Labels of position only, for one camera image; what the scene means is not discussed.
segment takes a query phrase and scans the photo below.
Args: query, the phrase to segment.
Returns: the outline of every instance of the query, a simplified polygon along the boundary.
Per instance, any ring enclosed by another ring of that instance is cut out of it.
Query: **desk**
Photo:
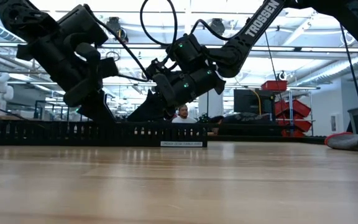
[[[358,223],[358,152],[0,147],[0,224]]]

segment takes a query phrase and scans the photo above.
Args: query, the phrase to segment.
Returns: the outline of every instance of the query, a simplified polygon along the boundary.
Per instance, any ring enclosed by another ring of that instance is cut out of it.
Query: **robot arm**
[[[102,79],[118,75],[118,69],[113,58],[101,60],[96,50],[108,37],[87,5],[55,21],[28,0],[0,0],[0,19],[7,30],[28,43],[18,46],[16,57],[36,59],[65,91],[68,106],[81,105],[78,112],[94,121],[115,122]]]
[[[171,72],[157,59],[147,68],[156,84],[145,102],[128,121],[147,121],[171,116],[179,105],[215,89],[221,94],[225,81],[235,77],[249,52],[285,7],[316,11],[335,17],[358,40],[358,0],[265,0],[241,32],[220,49],[201,46],[192,34],[179,38],[167,49],[181,68]],[[40,12],[28,0],[0,0],[0,18],[5,28],[28,41],[19,46],[17,57],[36,59],[65,91],[68,106],[81,105],[79,112],[95,121],[114,121],[104,101],[102,79],[117,75],[114,59],[100,60],[91,44],[100,46],[108,37],[87,5],[77,6],[59,21]],[[80,54],[86,61],[75,55]]]
[[[178,64],[182,73],[172,75],[163,65],[153,62],[149,75],[156,82],[158,90],[154,95],[149,94],[145,103],[128,120],[138,121],[151,118],[150,115],[156,116],[155,112],[148,114],[148,111],[161,105],[157,95],[169,113],[175,106],[191,102],[213,88],[218,94],[222,93],[225,82],[219,77],[233,78],[240,72],[251,48],[286,7],[312,7],[320,13],[333,16],[358,40],[358,0],[265,0],[241,31],[220,49],[200,46],[192,34],[179,38],[171,46],[173,50],[167,49],[167,53],[170,53],[171,60]]]

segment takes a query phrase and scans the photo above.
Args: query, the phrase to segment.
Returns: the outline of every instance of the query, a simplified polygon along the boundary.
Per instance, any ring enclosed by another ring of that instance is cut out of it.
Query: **wall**
[[[340,133],[347,130],[350,109],[358,108],[358,97],[353,82],[347,78],[337,79],[332,85],[320,85],[320,90],[313,90],[311,94],[313,124],[315,136],[328,136],[334,134],[331,131],[331,115],[338,115],[337,131]],[[310,105],[310,98],[303,97],[300,101]]]
[[[223,115],[223,94],[218,95],[215,90],[210,90],[198,98],[198,115],[207,112],[210,118]]]
[[[337,133],[343,132],[347,127],[343,125],[341,80],[333,81],[331,85],[321,85],[320,90],[311,92],[313,130],[315,136],[329,136],[331,131],[331,115],[338,115]],[[310,106],[310,98],[303,97],[300,101]]]

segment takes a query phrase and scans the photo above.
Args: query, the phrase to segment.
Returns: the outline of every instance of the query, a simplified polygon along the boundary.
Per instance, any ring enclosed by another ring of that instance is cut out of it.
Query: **computer monitor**
[[[255,90],[259,95],[262,114],[274,112],[274,94],[272,91]],[[234,112],[259,114],[259,99],[251,90],[234,90]]]

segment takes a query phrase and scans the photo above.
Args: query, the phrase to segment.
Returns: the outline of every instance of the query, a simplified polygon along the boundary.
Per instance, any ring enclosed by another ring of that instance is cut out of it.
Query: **red object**
[[[327,145],[328,139],[335,137],[335,136],[341,136],[341,135],[347,135],[347,134],[353,134],[353,133],[339,133],[339,134],[333,134],[328,136],[325,140],[324,140],[324,144]]]
[[[290,109],[289,103],[284,103],[283,101],[279,101],[275,104],[276,116],[281,115],[283,112],[289,111],[289,109]],[[292,101],[292,110],[296,114],[299,114],[301,116],[301,118],[305,118],[305,117],[309,116],[310,111],[311,111],[310,107],[304,105],[303,103],[301,103],[298,100]]]
[[[298,114],[300,114],[303,118],[309,116],[311,111],[310,107],[304,105],[299,100],[294,100],[292,105],[293,105],[293,110]]]
[[[280,114],[282,114],[284,111],[289,110],[290,109],[290,104],[282,101],[279,101],[275,104],[274,106],[275,108],[275,113],[276,116],[279,116]]]
[[[283,118],[288,119],[285,115],[281,115],[276,118],[279,125],[285,126],[285,125],[291,124],[290,121],[283,121]],[[296,115],[294,115],[293,119],[298,120],[298,119],[303,119],[303,117],[299,114],[296,114]],[[293,124],[295,125],[295,127],[300,129],[302,132],[308,132],[311,128],[311,122],[309,122],[309,121],[294,121]]]
[[[293,136],[291,136],[291,130],[283,130],[283,131],[281,132],[281,134],[283,135],[283,137],[302,138],[302,137],[305,136],[305,134],[303,134],[303,132],[300,131],[300,130],[294,130]]]
[[[287,81],[266,81],[261,86],[261,89],[270,91],[286,91]]]

